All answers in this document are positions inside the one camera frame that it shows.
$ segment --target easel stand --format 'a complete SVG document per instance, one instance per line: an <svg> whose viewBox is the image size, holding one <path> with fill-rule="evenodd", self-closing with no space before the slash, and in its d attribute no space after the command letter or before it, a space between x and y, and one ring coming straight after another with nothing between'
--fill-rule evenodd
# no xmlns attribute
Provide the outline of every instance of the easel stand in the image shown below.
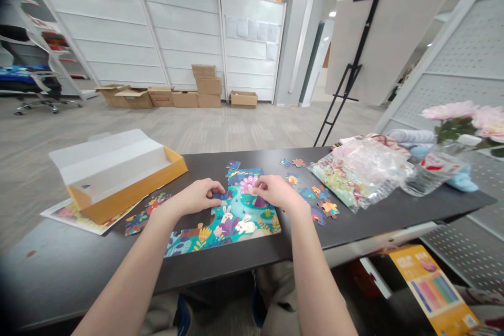
<svg viewBox="0 0 504 336"><path fill-rule="evenodd" d="M343 74L343 77L341 78L340 84L338 85L338 89L336 90L336 93L333 95L333 99L331 102L331 106L329 107L329 110L327 111L327 114L325 115L324 122L322 124L322 127L320 128L319 135L317 136L317 139L315 139L315 143L313 144L313 147L317 146L317 142L319 141L320 135L322 134L322 130L324 129L324 126L326 124L330 125L331 127L329 128L329 131L327 135L325 136L326 138L324 139L324 142L322 143L322 146L324 146L327 142L327 139L329 135L331 134L332 128L334 127L334 124L336 123L336 120L338 119L338 116L341 113L341 110L343 109L343 106L345 105L346 100L348 99L348 95L350 94L350 91L352 90L353 84L355 83L355 80L357 79L357 75L361 71L362 64L359 64L359 61L361 59L362 55L362 50L364 49L364 45L366 43L369 30L371 28L371 24L373 23L373 18L374 14L376 13L376 8L378 7L378 2L380 0L373 0L373 3L371 4L371 9L369 10L369 15L367 17L366 24L364 25L364 30L362 31L362 36L361 40L359 42L359 47L357 48L357 53L355 54L355 59L353 61L353 64L347 64L347 67L345 69L345 72ZM338 112L336 113L336 116L334 117L334 120L332 122L328 122L327 118L329 118L329 114L331 113L332 107L334 106L334 102L336 101L341 86L343 85L345 78L347 77L347 73L350 70L350 75L348 76L348 82L345 87L345 92L343 94L343 101L341 101L340 107L338 109Z"/></svg>

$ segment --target pink peony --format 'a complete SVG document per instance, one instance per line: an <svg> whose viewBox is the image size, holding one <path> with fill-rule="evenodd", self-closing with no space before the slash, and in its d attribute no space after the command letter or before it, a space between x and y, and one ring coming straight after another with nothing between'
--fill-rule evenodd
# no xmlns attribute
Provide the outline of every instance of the pink peony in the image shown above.
<svg viewBox="0 0 504 336"><path fill-rule="evenodd" d="M454 102L422 110L422 116L432 121L472 117L478 109L472 101Z"/></svg>
<svg viewBox="0 0 504 336"><path fill-rule="evenodd" d="M472 117L472 121L472 125L479 130L482 137L504 143L504 110L502 107L481 107Z"/></svg>

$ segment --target plastic bottle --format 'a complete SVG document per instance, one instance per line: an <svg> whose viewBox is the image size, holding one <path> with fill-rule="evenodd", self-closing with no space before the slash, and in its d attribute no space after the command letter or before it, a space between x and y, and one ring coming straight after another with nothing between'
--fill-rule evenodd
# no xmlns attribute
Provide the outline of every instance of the plastic bottle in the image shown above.
<svg viewBox="0 0 504 336"><path fill-rule="evenodd" d="M472 150L480 142L481 138L464 134L456 141L445 141L433 146L401 188L416 197L433 192L466 165L458 156Z"/></svg>

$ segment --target clear plastic bag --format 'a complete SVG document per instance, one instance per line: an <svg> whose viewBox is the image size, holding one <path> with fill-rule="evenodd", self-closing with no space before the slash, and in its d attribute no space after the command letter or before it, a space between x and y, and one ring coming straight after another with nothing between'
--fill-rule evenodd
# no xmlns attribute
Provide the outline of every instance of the clear plastic bag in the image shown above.
<svg viewBox="0 0 504 336"><path fill-rule="evenodd" d="M386 198L411 168L404 155L370 138L345 143L308 166L354 213Z"/></svg>

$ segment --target cardboard box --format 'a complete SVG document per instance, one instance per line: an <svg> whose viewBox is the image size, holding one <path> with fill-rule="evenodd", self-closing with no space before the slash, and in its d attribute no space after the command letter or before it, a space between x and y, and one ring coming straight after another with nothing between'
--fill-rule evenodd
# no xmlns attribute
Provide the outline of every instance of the cardboard box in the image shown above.
<svg viewBox="0 0 504 336"><path fill-rule="evenodd" d="M172 92L176 108L198 108L198 93L196 91Z"/></svg>
<svg viewBox="0 0 504 336"><path fill-rule="evenodd" d="M122 97L129 109L151 109L152 104L149 92L145 88L129 88L116 93L114 97Z"/></svg>
<svg viewBox="0 0 504 336"><path fill-rule="evenodd" d="M196 87L198 93L202 95L221 95L222 93L222 82L220 78L215 79L196 79Z"/></svg>
<svg viewBox="0 0 504 336"><path fill-rule="evenodd" d="M353 278L360 290L386 299L406 329L462 336L479 325L458 291L424 246L408 245L361 258Z"/></svg>
<svg viewBox="0 0 504 336"><path fill-rule="evenodd" d="M105 101L110 107L125 108L127 103L123 97L116 97L115 95L125 89L130 89L130 86L122 84L111 84L106 87L96 87L96 92L100 92Z"/></svg>
<svg viewBox="0 0 504 336"><path fill-rule="evenodd" d="M231 91L232 108L250 108L257 106L257 95L255 92Z"/></svg>
<svg viewBox="0 0 504 336"><path fill-rule="evenodd" d="M148 92L154 106L175 106L173 104L172 89L170 87L149 87Z"/></svg>
<svg viewBox="0 0 504 336"><path fill-rule="evenodd" d="M184 158L131 130L49 153L75 205L103 224L187 172Z"/></svg>
<svg viewBox="0 0 504 336"><path fill-rule="evenodd" d="M193 76L195 79L214 79L217 75L215 66L207 65L191 65L193 68Z"/></svg>
<svg viewBox="0 0 504 336"><path fill-rule="evenodd" d="M198 93L198 103L200 108L220 108L221 96L218 94L201 94Z"/></svg>

